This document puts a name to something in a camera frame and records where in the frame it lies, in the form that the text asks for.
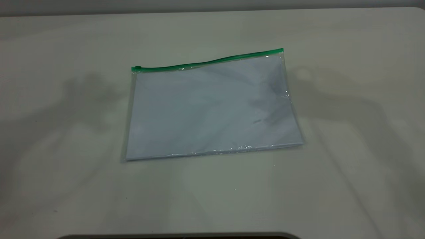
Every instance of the zipper pouch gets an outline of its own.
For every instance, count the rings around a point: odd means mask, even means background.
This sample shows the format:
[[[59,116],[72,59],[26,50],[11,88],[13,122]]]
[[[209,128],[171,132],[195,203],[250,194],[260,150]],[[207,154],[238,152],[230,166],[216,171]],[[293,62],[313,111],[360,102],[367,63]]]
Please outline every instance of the zipper pouch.
[[[303,144],[282,48],[132,73],[125,161]]]

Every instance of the wall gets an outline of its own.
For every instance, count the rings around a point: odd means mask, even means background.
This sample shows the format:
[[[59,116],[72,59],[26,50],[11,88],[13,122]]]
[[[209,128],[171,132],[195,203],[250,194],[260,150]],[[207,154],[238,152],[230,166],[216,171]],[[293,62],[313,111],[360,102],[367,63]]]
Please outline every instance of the wall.
[[[424,0],[0,0],[0,16],[424,6]]]

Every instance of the white table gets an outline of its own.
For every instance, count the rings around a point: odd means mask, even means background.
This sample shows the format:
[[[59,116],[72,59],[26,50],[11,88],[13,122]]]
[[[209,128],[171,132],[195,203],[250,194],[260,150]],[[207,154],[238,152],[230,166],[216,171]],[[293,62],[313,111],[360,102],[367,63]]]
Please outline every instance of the white table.
[[[425,236],[425,11],[0,18],[0,238]],[[285,48],[303,147],[119,162],[130,67]]]

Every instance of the zipper track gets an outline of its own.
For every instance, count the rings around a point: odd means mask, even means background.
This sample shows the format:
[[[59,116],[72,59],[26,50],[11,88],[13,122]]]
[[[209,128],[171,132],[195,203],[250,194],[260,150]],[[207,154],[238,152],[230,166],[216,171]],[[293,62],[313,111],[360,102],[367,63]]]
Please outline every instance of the zipper track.
[[[267,56],[267,55],[273,55],[283,52],[283,48],[279,48],[276,50],[270,50],[270,51],[260,51],[255,53],[248,53],[248,54],[242,54],[242,55],[236,55],[231,57],[225,57],[220,58],[216,60],[206,61],[206,62],[199,62],[199,63],[189,63],[189,64],[182,64],[182,65],[172,65],[172,66],[166,66],[166,67],[141,67],[141,66],[135,66],[131,68],[131,71],[133,73],[136,72],[155,72],[155,71],[173,71],[173,70],[179,70],[182,68],[197,68],[205,65],[215,64],[215,63],[222,63],[227,61],[233,61],[233,60],[241,60],[246,58],[252,58],[252,57],[261,57],[261,56]]]

